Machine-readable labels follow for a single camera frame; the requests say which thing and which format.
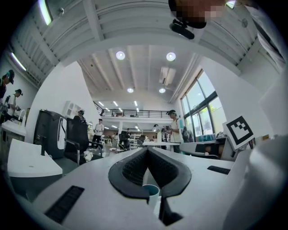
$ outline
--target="cap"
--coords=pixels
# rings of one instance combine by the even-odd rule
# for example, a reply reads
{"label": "cap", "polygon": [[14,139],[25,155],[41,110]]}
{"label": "cap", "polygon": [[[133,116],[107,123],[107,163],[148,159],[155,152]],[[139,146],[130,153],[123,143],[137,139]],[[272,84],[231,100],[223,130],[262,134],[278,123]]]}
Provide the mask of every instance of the cap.
{"label": "cap", "polygon": [[173,114],[173,113],[176,114],[176,111],[175,110],[170,110],[166,114],[170,115],[170,114]]}
{"label": "cap", "polygon": [[9,77],[9,82],[11,82],[11,84],[13,84],[14,83],[14,71],[13,70],[9,70],[6,74]]}
{"label": "cap", "polygon": [[206,26],[206,22],[200,22],[199,18],[184,18],[182,17],[182,12],[177,12],[177,6],[175,0],[168,1],[170,10],[174,17],[176,17],[179,21],[186,23],[187,26],[193,27],[195,29],[203,29]]}
{"label": "cap", "polygon": [[23,96],[23,93],[22,93],[22,90],[21,90],[21,89],[17,89],[17,90],[15,90],[15,92],[16,92],[16,93],[19,93],[20,95]]}

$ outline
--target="white cup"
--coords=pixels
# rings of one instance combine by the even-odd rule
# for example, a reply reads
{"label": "white cup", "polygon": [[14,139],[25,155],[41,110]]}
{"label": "white cup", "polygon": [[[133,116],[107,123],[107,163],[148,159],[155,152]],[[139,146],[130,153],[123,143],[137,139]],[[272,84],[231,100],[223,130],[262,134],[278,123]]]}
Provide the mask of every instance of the white cup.
{"label": "white cup", "polygon": [[143,185],[143,188],[149,192],[148,206],[154,210],[158,201],[160,189],[155,185]]}

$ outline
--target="window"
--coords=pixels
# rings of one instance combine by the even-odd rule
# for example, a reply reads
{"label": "window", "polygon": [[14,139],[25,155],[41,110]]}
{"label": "window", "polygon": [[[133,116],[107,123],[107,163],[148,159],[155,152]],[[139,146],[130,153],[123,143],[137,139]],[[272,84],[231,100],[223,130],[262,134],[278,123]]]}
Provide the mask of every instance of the window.
{"label": "window", "polygon": [[204,71],[182,98],[185,123],[196,137],[223,131],[226,116],[220,99]]}

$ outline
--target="faucet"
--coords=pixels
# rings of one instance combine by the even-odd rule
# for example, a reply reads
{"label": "faucet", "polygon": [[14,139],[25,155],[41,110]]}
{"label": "faucet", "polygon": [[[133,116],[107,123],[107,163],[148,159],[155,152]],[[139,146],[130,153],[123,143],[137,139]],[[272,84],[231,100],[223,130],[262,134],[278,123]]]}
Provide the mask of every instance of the faucet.
{"label": "faucet", "polygon": [[24,115],[25,115],[26,111],[25,110],[21,110],[20,114],[19,114],[19,117],[18,117],[18,120],[20,120],[20,117],[21,117],[21,114],[22,114],[23,111],[24,111]]}

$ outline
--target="black rectangular strip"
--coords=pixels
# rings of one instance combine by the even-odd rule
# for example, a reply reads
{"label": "black rectangular strip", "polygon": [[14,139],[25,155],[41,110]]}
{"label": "black rectangular strip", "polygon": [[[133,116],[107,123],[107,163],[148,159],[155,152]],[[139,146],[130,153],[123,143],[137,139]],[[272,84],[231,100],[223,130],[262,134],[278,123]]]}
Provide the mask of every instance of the black rectangular strip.
{"label": "black rectangular strip", "polygon": [[228,173],[230,172],[230,169],[220,168],[220,167],[217,167],[217,166],[209,166],[207,169],[209,169],[211,171],[214,171],[214,172],[226,174],[226,175],[228,175]]}
{"label": "black rectangular strip", "polygon": [[84,190],[85,189],[81,187],[71,186],[55,204],[48,209],[45,215],[61,224]]}

